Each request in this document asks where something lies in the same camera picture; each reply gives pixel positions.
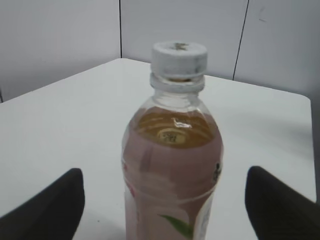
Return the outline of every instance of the wall seam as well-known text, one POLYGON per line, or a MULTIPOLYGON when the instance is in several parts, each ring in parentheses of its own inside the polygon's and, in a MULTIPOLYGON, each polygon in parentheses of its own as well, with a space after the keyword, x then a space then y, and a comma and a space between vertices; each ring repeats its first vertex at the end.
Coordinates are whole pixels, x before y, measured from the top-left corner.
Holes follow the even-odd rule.
POLYGON ((120 28, 120 58, 122 58, 121 0, 119 0, 119 28, 120 28))
POLYGON ((235 60, 235 65, 234 65, 234 70, 233 70, 233 75, 232 75, 232 80, 235 80, 235 75, 236 75, 236 69, 237 69, 237 64, 238 64, 238 59, 239 59, 239 53, 240 53, 240 47, 241 47, 241 43, 242 43, 242 38, 244 36, 244 30, 245 30, 245 25, 246 25, 246 20, 247 20, 247 14, 248 14, 248 8, 249 8, 249 2, 250 0, 247 0, 247 4, 246 4, 246 9, 245 9, 245 14, 244 14, 244 20, 243 20, 243 26, 242 26, 242 31, 241 31, 241 35, 240 35, 240 41, 239 41, 239 47, 238 47, 238 52, 236 55, 236 60, 235 60))

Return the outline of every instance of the table surface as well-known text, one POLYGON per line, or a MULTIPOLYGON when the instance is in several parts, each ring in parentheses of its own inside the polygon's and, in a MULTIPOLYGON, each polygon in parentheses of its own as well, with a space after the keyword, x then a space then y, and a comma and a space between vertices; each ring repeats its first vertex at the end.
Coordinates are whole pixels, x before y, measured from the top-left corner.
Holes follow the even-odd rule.
MULTIPOLYGON (((124 240, 121 139, 153 94, 149 74, 117 59, 0 104, 0 216, 77 167, 86 205, 74 239, 124 240)), ((251 166, 316 200, 308 98, 211 76, 200 98, 225 146, 207 239, 257 239, 244 204, 251 166)))

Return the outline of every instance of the green leaf graphic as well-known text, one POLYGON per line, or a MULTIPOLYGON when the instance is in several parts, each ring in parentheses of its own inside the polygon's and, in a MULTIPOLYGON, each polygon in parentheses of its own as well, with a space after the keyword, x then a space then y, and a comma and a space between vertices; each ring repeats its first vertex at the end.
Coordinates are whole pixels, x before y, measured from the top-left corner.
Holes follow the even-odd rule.
POLYGON ((168 220, 169 223, 183 236, 185 236, 187 239, 191 239, 194 237, 194 228, 190 226, 189 224, 174 218, 172 216, 167 215, 159 215, 160 217, 163 217, 164 219, 168 220))

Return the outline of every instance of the bottle label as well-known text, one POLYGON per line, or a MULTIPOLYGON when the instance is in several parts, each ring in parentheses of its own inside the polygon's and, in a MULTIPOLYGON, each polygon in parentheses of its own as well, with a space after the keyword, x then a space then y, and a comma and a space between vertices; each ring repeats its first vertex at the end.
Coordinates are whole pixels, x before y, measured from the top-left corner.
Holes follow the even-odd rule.
POLYGON ((193 240, 205 240, 211 213, 213 195, 214 194, 212 193, 211 196, 205 201, 196 217, 194 224, 193 240))
POLYGON ((149 205, 143 198, 139 191, 125 186, 126 240, 205 240, 213 193, 192 224, 185 209, 167 204, 149 205))

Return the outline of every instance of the liquid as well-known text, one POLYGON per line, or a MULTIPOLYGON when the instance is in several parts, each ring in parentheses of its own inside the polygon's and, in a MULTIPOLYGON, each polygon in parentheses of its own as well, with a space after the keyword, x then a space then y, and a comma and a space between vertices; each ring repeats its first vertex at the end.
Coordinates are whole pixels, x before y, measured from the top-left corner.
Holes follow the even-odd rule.
POLYGON ((123 138, 126 240, 202 240, 222 169, 210 115, 139 110, 123 138))

